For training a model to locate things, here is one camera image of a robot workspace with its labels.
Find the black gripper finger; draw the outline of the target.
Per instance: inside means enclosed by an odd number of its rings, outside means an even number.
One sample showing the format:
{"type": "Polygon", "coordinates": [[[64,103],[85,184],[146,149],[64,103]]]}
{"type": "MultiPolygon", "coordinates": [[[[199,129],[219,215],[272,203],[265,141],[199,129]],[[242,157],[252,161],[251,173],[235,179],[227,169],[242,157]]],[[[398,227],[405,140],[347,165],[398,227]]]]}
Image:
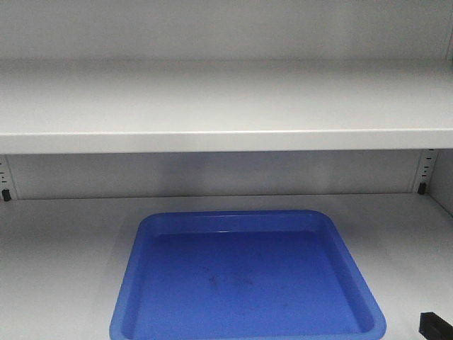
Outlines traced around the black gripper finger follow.
{"type": "Polygon", "coordinates": [[[419,333],[427,340],[452,340],[452,325],[434,312],[422,312],[419,321],[419,333]]]}

